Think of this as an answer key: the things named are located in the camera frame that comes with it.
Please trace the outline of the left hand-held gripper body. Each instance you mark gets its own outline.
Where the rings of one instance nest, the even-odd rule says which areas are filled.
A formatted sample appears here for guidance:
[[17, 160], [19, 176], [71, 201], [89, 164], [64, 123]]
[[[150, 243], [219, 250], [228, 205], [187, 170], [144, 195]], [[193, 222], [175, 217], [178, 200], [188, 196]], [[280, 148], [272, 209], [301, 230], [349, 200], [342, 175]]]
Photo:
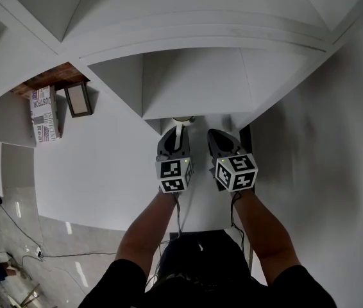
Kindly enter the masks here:
[[174, 126], [159, 140], [155, 168], [163, 193], [187, 190], [194, 170], [186, 126]]

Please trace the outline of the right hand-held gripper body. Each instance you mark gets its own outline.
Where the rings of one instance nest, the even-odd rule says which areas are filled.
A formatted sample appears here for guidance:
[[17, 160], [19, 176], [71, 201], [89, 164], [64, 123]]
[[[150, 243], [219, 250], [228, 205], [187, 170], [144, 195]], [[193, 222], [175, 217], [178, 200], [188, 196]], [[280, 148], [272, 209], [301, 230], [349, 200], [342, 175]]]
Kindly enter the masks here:
[[253, 154], [236, 137], [212, 128], [207, 132], [207, 143], [213, 164], [210, 172], [219, 191], [253, 188], [258, 167]]

